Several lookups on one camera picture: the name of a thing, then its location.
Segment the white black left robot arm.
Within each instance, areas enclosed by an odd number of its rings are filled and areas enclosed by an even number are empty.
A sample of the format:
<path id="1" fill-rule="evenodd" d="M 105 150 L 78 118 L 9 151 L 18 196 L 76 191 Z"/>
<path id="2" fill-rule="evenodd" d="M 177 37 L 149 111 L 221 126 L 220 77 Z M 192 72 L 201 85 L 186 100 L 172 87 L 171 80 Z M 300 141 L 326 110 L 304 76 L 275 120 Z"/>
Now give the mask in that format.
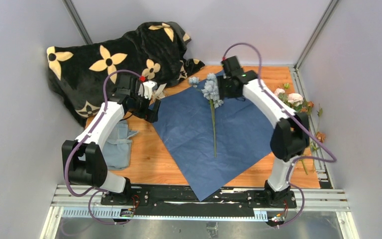
<path id="1" fill-rule="evenodd" d="M 150 108 L 150 101 L 158 85 L 132 72 L 126 72 L 120 85 L 107 90 L 103 83 L 103 103 L 91 124 L 74 140 L 62 145 L 65 184 L 75 197 L 82 197 L 91 190 L 113 194 L 121 206 L 132 201 L 131 183 L 126 177 L 117 176 L 108 170 L 103 148 L 115 126 L 126 112 L 156 122 L 160 100 Z"/>

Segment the orange fake flower stem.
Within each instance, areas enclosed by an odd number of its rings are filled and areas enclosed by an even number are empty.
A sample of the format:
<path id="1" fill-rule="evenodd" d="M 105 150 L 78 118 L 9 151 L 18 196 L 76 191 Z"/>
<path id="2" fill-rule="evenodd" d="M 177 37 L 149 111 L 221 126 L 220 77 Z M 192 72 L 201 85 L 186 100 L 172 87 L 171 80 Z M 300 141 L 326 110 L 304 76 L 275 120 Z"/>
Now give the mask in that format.
<path id="1" fill-rule="evenodd" d="M 301 109 L 301 112 L 306 112 L 308 113 L 309 115 L 312 114 L 312 111 L 314 109 L 314 106 L 315 104 L 312 102 L 312 101 L 304 101 L 304 105 Z M 323 108 L 318 105 L 318 110 L 316 111 L 317 113 L 317 117 L 318 117 L 318 122 L 317 122 L 317 126 L 316 128 L 313 130 L 313 134 L 315 136 L 315 138 L 321 142 L 321 143 L 324 143 L 325 139 L 326 139 L 326 136 L 324 133 L 320 132 L 319 129 L 320 129 L 320 119 L 323 115 Z M 312 141 L 310 142 L 309 144 L 309 151 L 310 153 L 314 153 L 316 151 L 318 151 L 320 149 L 319 145 L 315 142 L 315 141 Z M 302 163 L 302 166 L 303 166 L 303 169 L 304 169 L 304 172 L 306 175 L 308 175 L 308 169 L 305 165 L 305 162 L 304 160 L 301 160 L 301 163 Z"/>

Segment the pink white fake flower stem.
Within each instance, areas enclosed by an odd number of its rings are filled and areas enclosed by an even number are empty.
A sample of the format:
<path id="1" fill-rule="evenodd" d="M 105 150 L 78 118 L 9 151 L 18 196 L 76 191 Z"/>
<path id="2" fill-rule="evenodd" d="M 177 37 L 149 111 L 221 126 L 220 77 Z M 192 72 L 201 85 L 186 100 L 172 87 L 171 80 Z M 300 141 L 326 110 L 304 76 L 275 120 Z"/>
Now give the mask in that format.
<path id="1" fill-rule="evenodd" d="M 290 83 L 285 83 L 282 86 L 276 88 L 274 95 L 296 112 L 305 112 L 310 114 L 313 108 L 313 103 L 307 101 L 299 93 L 289 93 L 289 89 Z"/>

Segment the blue fake flower stem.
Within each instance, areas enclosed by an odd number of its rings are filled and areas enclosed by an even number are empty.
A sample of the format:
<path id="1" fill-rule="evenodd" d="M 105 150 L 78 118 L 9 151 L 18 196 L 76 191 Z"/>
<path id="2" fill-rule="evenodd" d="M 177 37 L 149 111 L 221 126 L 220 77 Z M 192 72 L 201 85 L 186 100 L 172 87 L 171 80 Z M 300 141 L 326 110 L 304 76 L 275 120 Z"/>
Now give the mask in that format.
<path id="1" fill-rule="evenodd" d="M 217 82 L 217 76 L 214 73 L 207 75 L 203 88 L 198 89 L 200 83 L 199 77 L 189 77 L 188 84 L 198 91 L 202 92 L 205 99 L 208 100 L 211 112 L 211 121 L 213 128 L 213 150 L 214 157 L 217 157 L 217 140 L 216 140 L 216 123 L 215 123 L 215 110 L 224 104 L 220 99 L 219 87 Z"/>

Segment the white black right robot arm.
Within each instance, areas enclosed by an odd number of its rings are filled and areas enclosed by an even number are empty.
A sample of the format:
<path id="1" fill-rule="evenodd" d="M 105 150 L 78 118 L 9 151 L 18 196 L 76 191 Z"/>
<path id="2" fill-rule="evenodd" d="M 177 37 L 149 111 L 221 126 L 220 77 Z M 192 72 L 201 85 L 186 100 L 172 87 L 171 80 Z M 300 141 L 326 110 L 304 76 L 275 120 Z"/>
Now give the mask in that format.
<path id="1" fill-rule="evenodd" d="M 295 160 L 309 145 L 308 115 L 288 107 L 267 87 L 261 75 L 253 70 L 244 71 L 238 58 L 223 57 L 223 75 L 217 77 L 219 95 L 224 98 L 244 97 L 252 102 L 273 127 L 270 148 L 275 156 L 264 189 L 250 197 L 252 206 L 290 207 L 292 194 L 290 177 Z"/>

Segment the blue wrapping paper sheet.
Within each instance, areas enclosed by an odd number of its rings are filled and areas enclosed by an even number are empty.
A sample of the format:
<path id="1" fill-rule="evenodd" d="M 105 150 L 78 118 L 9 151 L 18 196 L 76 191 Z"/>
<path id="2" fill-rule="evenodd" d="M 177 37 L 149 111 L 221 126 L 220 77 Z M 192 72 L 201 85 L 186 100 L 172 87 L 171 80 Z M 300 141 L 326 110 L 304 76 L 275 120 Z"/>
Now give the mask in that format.
<path id="1" fill-rule="evenodd" d="M 161 100 L 153 123 L 168 152 L 203 201 L 271 153 L 273 127 L 248 99 L 212 110 L 205 82 Z"/>

